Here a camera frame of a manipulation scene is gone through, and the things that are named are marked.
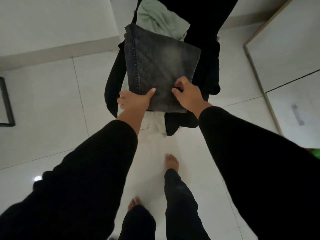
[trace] tile grout line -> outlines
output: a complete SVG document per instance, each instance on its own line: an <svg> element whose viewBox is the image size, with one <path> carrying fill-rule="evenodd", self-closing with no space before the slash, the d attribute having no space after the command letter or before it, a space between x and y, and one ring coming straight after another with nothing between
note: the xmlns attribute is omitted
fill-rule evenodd
<svg viewBox="0 0 320 240"><path fill-rule="evenodd" d="M69 149L69 150L66 150L66 151L63 151L63 152L71 151L71 150L74 150L74 149L75 149L75 148ZM39 159L43 159L43 158L46 158L46 157L50 157L50 156L53 156L53 155L57 155L57 154L63 153L63 152L57 152L57 153L54 153L54 154L51 154L51 155L47 155L47 156L43 156L43 157L39 157L39 158L30 160L30 161L24 161L24 162L18 163L18 164L16 164L16 165L12 165L12 166L9 166L9 167L1 168L0 170L2 170L2 169L7 169L7 168L12 168L12 167L15 167L15 166L18 166L18 165L21 165L21 164L29 163L29 162L32 162L32 161L36 161L36 160L39 160Z"/></svg>
<svg viewBox="0 0 320 240"><path fill-rule="evenodd" d="M257 98L261 98L261 97L263 97L263 95L261 95L261 96L259 96L259 97L254 97L254 98L251 98L251 99L247 99L247 100L245 100L245 101L237 102L237 103L234 103L234 104L229 104L229 105L223 106L223 107L221 107L221 108L226 108L226 107L231 106L231 105L240 104L240 103L242 103L242 102L250 101L250 100L257 99Z"/></svg>
<svg viewBox="0 0 320 240"><path fill-rule="evenodd" d="M234 218L235 218L235 222L237 223L237 226L238 226L238 229L239 229L241 238L242 238L242 240L243 240L242 233L241 233L241 230L240 230L240 226L239 226L239 223L238 223L238 221L237 221L236 214L235 214L235 212L234 212L234 210L233 210L233 208L232 208L232 205L231 205L231 202L230 202L230 198L229 198L228 193L227 193L226 186L225 186L225 184L223 183L223 177L222 177L221 173L220 173L220 177L221 177L221 180L222 180L222 184L223 184L224 190L226 191L226 196L228 197L228 201L229 201L231 210L232 210L232 212L233 212L233 215L234 215Z"/></svg>
<svg viewBox="0 0 320 240"><path fill-rule="evenodd" d="M74 68L74 73L75 73L75 79L77 80L78 91L79 91L79 95L80 95L80 101L81 101L81 106L82 106L82 111L83 111L85 127L87 129L87 134L88 134L88 137L89 137L88 125L87 125L86 116L85 116L85 110L83 109L82 98L81 98L81 93L80 93L80 87L79 87L79 83L78 83L78 76L77 76L76 66L75 66L75 62L74 62L73 58L72 58L72 63L73 63L73 68Z"/></svg>

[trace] stitching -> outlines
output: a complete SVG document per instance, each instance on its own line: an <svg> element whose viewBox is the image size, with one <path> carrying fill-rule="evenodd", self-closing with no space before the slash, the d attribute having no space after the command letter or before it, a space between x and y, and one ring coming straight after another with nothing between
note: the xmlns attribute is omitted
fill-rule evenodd
<svg viewBox="0 0 320 240"><path fill-rule="evenodd" d="M135 36L134 36L133 32L131 32L133 64L134 64L134 76L135 76L135 80L136 80L137 90L139 91L138 71L137 71L137 56L136 56L136 49L135 49L134 39L135 39Z"/></svg>

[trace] black sleeve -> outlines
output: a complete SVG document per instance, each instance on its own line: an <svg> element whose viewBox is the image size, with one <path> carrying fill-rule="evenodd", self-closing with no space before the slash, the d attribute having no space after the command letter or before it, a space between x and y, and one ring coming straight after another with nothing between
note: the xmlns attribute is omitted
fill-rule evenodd
<svg viewBox="0 0 320 240"><path fill-rule="evenodd" d="M318 235L318 159L219 107L205 109L199 126L234 205L260 239Z"/></svg>
<svg viewBox="0 0 320 240"><path fill-rule="evenodd" d="M137 143L128 124L111 121L0 216L0 239L106 240Z"/></svg>

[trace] hand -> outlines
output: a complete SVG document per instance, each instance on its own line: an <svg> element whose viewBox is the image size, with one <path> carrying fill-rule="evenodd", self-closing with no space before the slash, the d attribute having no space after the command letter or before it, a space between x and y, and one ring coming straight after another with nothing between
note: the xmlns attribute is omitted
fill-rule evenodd
<svg viewBox="0 0 320 240"><path fill-rule="evenodd" d="M199 118L204 109L212 106L210 103L203 100L198 86L190 83L185 76L180 77L174 85L183 90L183 92L180 92L178 89L172 88L174 96L182 107L194 113L197 118Z"/></svg>
<svg viewBox="0 0 320 240"><path fill-rule="evenodd" d="M155 91L156 89L152 88L146 95L138 95L129 90L123 90L119 93L120 97L117 99L117 103L124 110L134 109L145 112Z"/></svg>

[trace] black pants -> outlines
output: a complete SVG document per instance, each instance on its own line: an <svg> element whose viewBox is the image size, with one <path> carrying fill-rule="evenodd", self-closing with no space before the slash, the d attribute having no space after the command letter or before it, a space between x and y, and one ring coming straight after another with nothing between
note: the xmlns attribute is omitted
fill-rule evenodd
<svg viewBox="0 0 320 240"><path fill-rule="evenodd" d="M198 204L186 184L174 169L164 175L164 193L167 199L167 240L210 239L198 216ZM134 206L126 214L119 240L155 239L156 221L141 205Z"/></svg>

